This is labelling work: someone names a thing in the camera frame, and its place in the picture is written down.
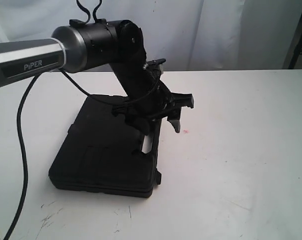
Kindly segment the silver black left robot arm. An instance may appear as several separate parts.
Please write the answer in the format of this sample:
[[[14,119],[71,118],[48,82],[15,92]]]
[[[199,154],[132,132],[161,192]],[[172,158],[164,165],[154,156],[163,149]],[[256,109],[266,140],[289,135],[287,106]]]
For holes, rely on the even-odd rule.
[[[161,81],[165,59],[147,60],[142,29],[130,20],[95,23],[70,20],[51,38],[0,43],[0,88],[42,73],[71,74],[109,65],[128,96],[113,103],[112,113],[144,134],[152,121],[166,118],[180,132],[183,107],[191,94],[174,93]]]

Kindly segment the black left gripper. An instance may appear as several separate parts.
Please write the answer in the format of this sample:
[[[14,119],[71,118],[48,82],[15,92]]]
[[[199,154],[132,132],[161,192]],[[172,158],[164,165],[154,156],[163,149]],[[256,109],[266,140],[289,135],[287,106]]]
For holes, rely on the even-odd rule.
[[[112,107],[113,115],[127,116],[127,125],[145,136],[150,134],[148,121],[167,118],[176,133],[180,133],[180,117],[183,107],[193,108],[191,93],[171,92],[158,78],[120,77],[119,81],[129,101]]]

